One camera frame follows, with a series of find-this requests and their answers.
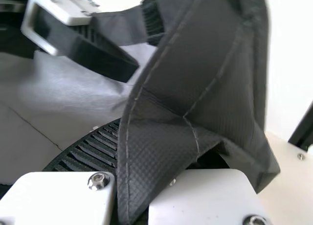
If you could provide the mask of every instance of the white mounting block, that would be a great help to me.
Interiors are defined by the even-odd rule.
[[[242,225],[270,219],[244,173],[233,169],[185,170],[149,206],[149,225]]]
[[[0,200],[5,225],[109,225],[116,195],[115,179],[93,191],[95,172],[36,172],[19,178]]]
[[[89,0],[28,0],[21,31],[51,55],[61,55],[61,53],[33,29],[40,8],[68,26],[87,25],[90,23],[91,14],[100,12]]]

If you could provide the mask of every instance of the ripstop fabric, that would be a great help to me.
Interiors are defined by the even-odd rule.
[[[209,150],[244,172],[256,192],[280,172],[263,131],[265,1],[170,4],[176,1],[156,0],[165,36],[135,84],[120,123],[122,225],[133,224],[172,179]]]

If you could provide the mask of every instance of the white wall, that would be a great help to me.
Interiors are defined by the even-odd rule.
[[[267,131],[288,140],[313,101],[313,0],[268,0]]]

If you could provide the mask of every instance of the stitching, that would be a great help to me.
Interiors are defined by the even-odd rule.
[[[191,18],[192,14],[195,12],[195,10],[197,9],[196,6],[198,6],[198,4],[200,3],[201,0],[194,0],[194,2],[192,3],[189,11],[187,12],[187,14],[185,15],[185,17],[182,19],[182,21],[180,22],[180,24],[177,27],[176,32],[174,33],[174,35],[171,37],[171,39],[168,41],[166,48],[163,50],[163,52],[161,53],[159,59],[156,61],[155,65],[152,67],[152,69],[150,70],[149,74],[147,75],[144,83],[142,84],[142,86],[140,87],[140,90],[138,92],[137,97],[134,99],[134,104],[130,110],[130,114],[129,114],[129,118],[128,118],[128,122],[127,122],[127,128],[126,128],[126,187],[127,187],[127,209],[126,209],[126,213],[127,213],[127,218],[128,221],[130,221],[130,217],[129,217],[129,195],[130,195],[130,191],[129,191],[129,164],[128,164],[128,159],[129,159],[129,149],[128,149],[128,139],[129,139],[129,125],[131,122],[131,116],[133,113],[133,110],[137,104],[137,100],[139,99],[141,93],[142,93],[142,89],[143,86],[150,80],[152,72],[159,66],[160,62],[162,61],[162,59],[164,58],[164,56],[167,54],[167,52],[169,51],[170,47],[173,45],[173,43],[175,42],[175,40],[179,37],[179,33],[180,31],[184,28],[184,26],[186,25],[186,22]]]
[[[196,107],[196,105],[199,103],[199,101],[201,101],[204,98],[204,96],[209,92],[209,90],[211,90],[211,88],[217,83],[217,81],[220,80],[220,78],[224,74],[225,67],[228,65],[228,62],[230,61],[230,58],[232,57],[232,55],[234,54],[235,50],[237,49],[237,45],[241,41],[242,31],[243,31],[243,24],[240,24],[237,27],[237,29],[236,29],[236,34],[235,34],[233,43],[231,45],[231,48],[230,48],[229,52],[226,54],[226,56],[224,58],[224,61],[223,61],[222,65],[221,65],[221,67],[219,68],[215,78],[204,89],[204,91],[201,93],[199,98],[194,102],[194,104],[191,106],[191,108],[184,114],[183,118],[185,118]]]
[[[186,117],[184,117],[184,120],[186,121],[186,123],[188,124],[188,126],[190,126],[190,128],[191,128],[191,130],[192,130],[192,133],[194,134],[194,137],[195,137],[195,140],[196,140],[196,144],[197,144],[197,152],[198,152],[198,154],[197,154],[197,159],[198,159],[198,157],[199,157],[199,155],[200,155],[200,149],[199,149],[199,143],[198,143],[198,137],[197,137],[196,129],[194,129],[194,128],[192,127],[192,124],[190,123],[190,121],[189,121]]]

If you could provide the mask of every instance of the black metal frame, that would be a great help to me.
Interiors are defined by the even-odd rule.
[[[302,118],[288,142],[304,151],[307,151],[308,147],[313,144],[313,104]]]

